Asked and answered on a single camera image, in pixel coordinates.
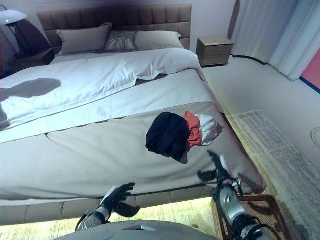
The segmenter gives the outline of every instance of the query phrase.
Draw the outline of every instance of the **blue trim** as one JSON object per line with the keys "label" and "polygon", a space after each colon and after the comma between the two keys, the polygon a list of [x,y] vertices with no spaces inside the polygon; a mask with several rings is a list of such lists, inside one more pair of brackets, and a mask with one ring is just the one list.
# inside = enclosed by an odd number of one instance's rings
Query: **blue trim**
{"label": "blue trim", "polygon": [[300,77],[299,78],[302,82],[304,82],[305,84],[307,84],[310,88],[312,88],[313,90],[315,90],[318,94],[320,94],[320,89],[317,88],[315,85],[313,85],[311,82],[309,82],[307,79],[305,79],[304,77]]}

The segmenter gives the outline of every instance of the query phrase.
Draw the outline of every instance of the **pink wall panel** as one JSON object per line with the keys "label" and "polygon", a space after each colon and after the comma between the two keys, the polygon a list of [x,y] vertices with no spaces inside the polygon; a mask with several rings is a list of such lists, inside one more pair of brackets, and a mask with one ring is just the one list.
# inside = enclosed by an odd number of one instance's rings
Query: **pink wall panel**
{"label": "pink wall panel", "polygon": [[302,73],[302,77],[320,89],[320,49]]}

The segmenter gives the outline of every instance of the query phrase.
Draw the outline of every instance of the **carpet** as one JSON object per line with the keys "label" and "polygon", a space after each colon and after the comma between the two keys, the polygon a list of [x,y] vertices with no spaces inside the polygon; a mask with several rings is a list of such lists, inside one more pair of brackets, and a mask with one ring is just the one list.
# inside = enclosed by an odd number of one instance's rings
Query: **carpet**
{"label": "carpet", "polygon": [[261,111],[227,116],[297,240],[319,239],[320,172]]}

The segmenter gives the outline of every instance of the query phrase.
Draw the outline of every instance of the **patterned pillow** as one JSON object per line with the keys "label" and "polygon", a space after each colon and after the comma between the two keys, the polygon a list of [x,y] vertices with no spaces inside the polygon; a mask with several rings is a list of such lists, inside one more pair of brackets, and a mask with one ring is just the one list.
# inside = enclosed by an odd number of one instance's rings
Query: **patterned pillow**
{"label": "patterned pillow", "polygon": [[112,30],[107,38],[105,50],[111,52],[136,51],[136,33],[137,31]]}

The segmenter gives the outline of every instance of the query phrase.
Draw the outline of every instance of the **curtain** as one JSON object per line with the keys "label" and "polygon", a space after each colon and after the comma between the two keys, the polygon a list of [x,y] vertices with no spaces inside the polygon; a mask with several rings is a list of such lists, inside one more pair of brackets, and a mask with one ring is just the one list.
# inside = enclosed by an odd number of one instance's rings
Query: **curtain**
{"label": "curtain", "polygon": [[295,81],[319,48],[320,1],[301,0],[269,63],[289,80]]}
{"label": "curtain", "polygon": [[241,0],[233,55],[297,80],[320,48],[320,0]]}

